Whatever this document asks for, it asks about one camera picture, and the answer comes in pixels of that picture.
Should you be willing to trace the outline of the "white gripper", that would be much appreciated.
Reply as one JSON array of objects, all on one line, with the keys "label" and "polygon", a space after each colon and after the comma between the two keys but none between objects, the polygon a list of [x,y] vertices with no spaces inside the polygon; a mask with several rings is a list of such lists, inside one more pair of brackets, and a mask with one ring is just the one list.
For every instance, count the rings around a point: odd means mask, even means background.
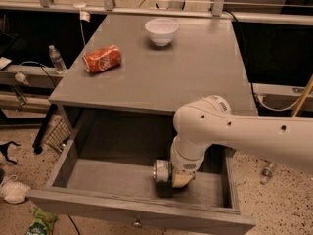
[{"label": "white gripper", "polygon": [[195,179],[197,171],[204,161],[206,145],[194,144],[188,139],[177,135],[170,148],[170,160],[174,167],[172,171],[172,187],[183,188]]}]

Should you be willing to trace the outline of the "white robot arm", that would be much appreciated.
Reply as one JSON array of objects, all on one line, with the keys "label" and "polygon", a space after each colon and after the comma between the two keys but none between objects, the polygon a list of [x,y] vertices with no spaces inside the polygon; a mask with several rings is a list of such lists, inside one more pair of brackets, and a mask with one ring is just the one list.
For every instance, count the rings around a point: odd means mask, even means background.
[{"label": "white robot arm", "polygon": [[233,115],[229,104],[210,96],[180,107],[173,116],[172,186],[182,188],[213,144],[313,173],[313,119]]}]

